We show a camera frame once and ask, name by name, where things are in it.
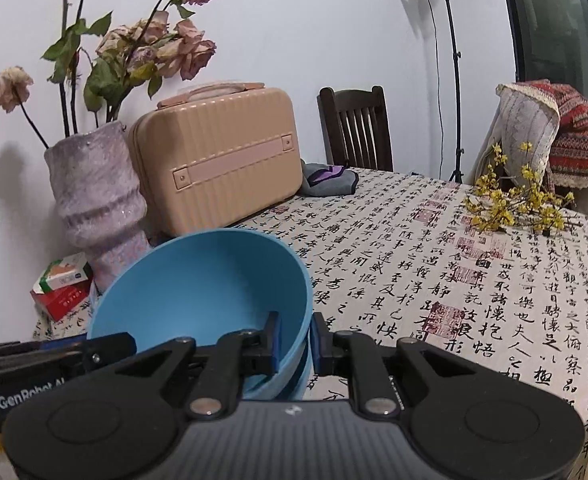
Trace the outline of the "pink small suitcase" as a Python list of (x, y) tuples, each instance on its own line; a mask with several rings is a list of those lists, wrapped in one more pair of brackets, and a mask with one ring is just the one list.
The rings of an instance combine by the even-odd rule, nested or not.
[(138, 118), (126, 140), (151, 234), (231, 226), (303, 183), (291, 98), (261, 82), (187, 88)]

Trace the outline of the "dark wooden chair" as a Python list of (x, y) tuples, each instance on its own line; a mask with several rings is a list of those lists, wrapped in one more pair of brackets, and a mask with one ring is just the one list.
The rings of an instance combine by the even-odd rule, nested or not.
[(317, 97), (326, 157), (330, 164), (393, 171), (384, 89), (334, 90)]

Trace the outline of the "dried pink roses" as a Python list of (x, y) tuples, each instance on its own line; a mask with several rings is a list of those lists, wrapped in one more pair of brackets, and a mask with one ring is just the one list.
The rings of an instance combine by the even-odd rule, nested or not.
[(193, 22), (194, 6), (211, 0), (158, 0), (149, 16), (114, 27), (112, 14), (94, 22), (83, 16), (85, 0), (62, 0), (60, 35), (42, 58), (53, 64), (48, 77), (58, 87), (65, 138), (80, 132), (77, 103), (105, 122), (115, 122), (131, 92), (144, 86), (152, 98), (165, 80), (192, 80), (217, 50)]

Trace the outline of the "blue bowl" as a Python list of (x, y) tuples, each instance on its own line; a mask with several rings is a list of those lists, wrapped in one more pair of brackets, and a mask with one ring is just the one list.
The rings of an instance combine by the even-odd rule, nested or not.
[(309, 344), (306, 344), (305, 350), (301, 355), (300, 361), (296, 370), (284, 386), (281, 392), (275, 397), (277, 401), (300, 401), (305, 394), (307, 388), (308, 379), (311, 373), (313, 364), (311, 350)]
[(128, 333), (138, 351), (181, 336), (207, 346), (236, 330), (260, 330), (271, 311), (280, 315), (279, 370), (248, 378), (243, 395), (275, 400), (305, 350), (313, 311), (307, 266), (275, 236), (217, 229), (156, 247), (100, 298), (88, 336)]

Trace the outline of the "yellow flower branch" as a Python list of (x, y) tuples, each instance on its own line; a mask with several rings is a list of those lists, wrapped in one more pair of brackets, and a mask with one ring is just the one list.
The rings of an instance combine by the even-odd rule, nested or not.
[(520, 228), (551, 236), (577, 226), (567, 215), (567, 207), (575, 201), (572, 192), (558, 195), (549, 191), (542, 174), (533, 170), (529, 162), (521, 166), (523, 182), (514, 184), (504, 173), (508, 161), (500, 143), (490, 145), (482, 173), (463, 198), (473, 228), (497, 233)]

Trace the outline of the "calligraphy print tablecloth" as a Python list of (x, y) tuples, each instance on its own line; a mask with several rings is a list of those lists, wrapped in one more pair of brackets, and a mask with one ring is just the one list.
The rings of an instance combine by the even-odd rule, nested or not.
[(584, 421), (588, 479), (588, 217), (565, 231), (480, 233), (465, 189), (363, 170), (348, 197), (296, 197), (246, 221), (307, 264), (330, 326), (430, 344), (560, 396)]

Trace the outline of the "patterned blanket on chair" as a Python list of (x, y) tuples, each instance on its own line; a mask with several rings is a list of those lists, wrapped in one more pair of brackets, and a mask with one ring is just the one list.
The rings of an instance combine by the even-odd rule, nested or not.
[(588, 98), (548, 79), (498, 84), (496, 95), (494, 119), (465, 182), (484, 174), (499, 145), (507, 156), (504, 181), (523, 184), (527, 165), (547, 190), (572, 192), (575, 209), (588, 216)]

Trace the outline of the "mottled pink vase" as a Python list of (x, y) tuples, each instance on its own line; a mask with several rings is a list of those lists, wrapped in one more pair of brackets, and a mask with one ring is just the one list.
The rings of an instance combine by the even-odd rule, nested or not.
[(147, 204), (121, 122), (74, 134), (44, 153), (69, 243), (84, 252), (103, 294), (151, 245), (141, 227)]

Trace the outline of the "blue bowl top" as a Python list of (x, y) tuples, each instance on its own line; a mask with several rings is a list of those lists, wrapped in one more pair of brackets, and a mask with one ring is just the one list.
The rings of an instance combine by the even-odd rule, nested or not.
[(281, 392), (275, 397), (277, 401), (300, 401), (305, 394), (307, 388), (308, 379), (311, 373), (313, 364), (311, 350), (309, 344), (306, 344), (305, 350), (301, 355), (300, 361), (296, 370), (284, 386)]

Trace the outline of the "red small box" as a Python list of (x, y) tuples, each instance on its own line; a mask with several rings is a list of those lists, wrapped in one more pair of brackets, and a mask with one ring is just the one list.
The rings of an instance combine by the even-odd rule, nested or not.
[(30, 290), (30, 295), (52, 321), (58, 322), (80, 304), (91, 300), (92, 286), (92, 281), (84, 281), (51, 292), (42, 292), (40, 286), (36, 286)]

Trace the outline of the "grey purple cloth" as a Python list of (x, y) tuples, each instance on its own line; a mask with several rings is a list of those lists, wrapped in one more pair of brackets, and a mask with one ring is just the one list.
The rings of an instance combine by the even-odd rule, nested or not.
[(348, 196), (356, 193), (359, 174), (346, 166), (301, 161), (303, 182), (297, 192), (306, 197)]

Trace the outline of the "green white tissue box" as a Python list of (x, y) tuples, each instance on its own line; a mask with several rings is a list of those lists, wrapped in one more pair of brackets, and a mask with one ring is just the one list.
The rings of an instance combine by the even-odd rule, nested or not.
[(52, 261), (32, 287), (35, 294), (48, 294), (54, 290), (91, 281), (93, 272), (84, 252)]

